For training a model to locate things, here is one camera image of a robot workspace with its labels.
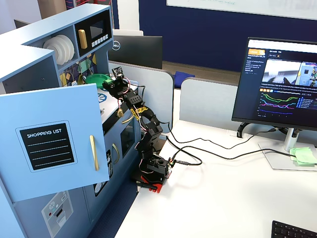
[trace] monitor base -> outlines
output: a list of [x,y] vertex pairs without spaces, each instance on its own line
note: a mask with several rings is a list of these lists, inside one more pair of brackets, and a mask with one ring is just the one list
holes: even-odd
[[[259,142],[259,147],[261,149],[273,149],[283,153],[288,153],[284,149],[284,142],[283,141],[262,141]],[[317,150],[314,145],[306,144],[306,143],[296,143],[296,148],[301,147],[310,147],[313,155],[317,158]],[[299,166],[296,161],[292,161],[289,156],[280,155],[274,153],[272,151],[263,151],[267,161],[271,165],[272,169],[274,170],[297,170],[297,171],[317,171],[317,166],[305,165]]]

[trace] stacked plates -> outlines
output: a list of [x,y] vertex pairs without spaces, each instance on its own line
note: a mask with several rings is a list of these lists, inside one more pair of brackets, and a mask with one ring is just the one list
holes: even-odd
[[55,51],[55,59],[59,65],[63,65],[74,57],[74,45],[64,35],[58,35],[45,41],[43,48]]

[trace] green toy dish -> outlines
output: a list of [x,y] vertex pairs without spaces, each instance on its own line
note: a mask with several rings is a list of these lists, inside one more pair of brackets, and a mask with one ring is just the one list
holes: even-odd
[[111,78],[105,74],[96,73],[89,75],[86,78],[86,83],[95,83],[97,84],[97,88],[103,88],[103,82],[107,80],[111,80]]

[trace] whiteboard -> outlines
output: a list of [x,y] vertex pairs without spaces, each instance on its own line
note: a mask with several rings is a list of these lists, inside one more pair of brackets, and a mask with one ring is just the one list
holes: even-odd
[[317,19],[317,0],[166,0],[168,6]]

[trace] line chart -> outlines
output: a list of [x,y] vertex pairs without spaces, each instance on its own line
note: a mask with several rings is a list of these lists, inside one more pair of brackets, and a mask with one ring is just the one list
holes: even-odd
[[290,97],[290,98],[288,98],[288,99],[286,99],[286,100],[283,100],[283,99],[275,99],[275,98],[270,97],[268,94],[263,94],[263,96],[265,96],[266,99],[268,99],[268,100],[270,100],[270,101],[272,101],[272,102],[276,102],[276,103],[288,102],[288,101],[291,101],[291,100],[293,100],[293,99],[298,99],[298,98],[296,98],[296,97]]
[[260,106],[269,106],[269,107],[274,107],[274,108],[294,109],[294,108],[290,108],[289,106],[296,105],[296,103],[290,103],[287,105],[278,105],[278,104],[273,104],[273,103],[267,103],[264,99],[261,99],[261,101],[263,101],[263,104],[260,104]]
[[276,114],[284,114],[284,115],[289,115],[289,114],[292,114],[292,113],[278,113],[278,112],[270,112],[270,111],[265,111],[265,110],[259,110],[261,112],[266,112],[266,113],[276,113]]

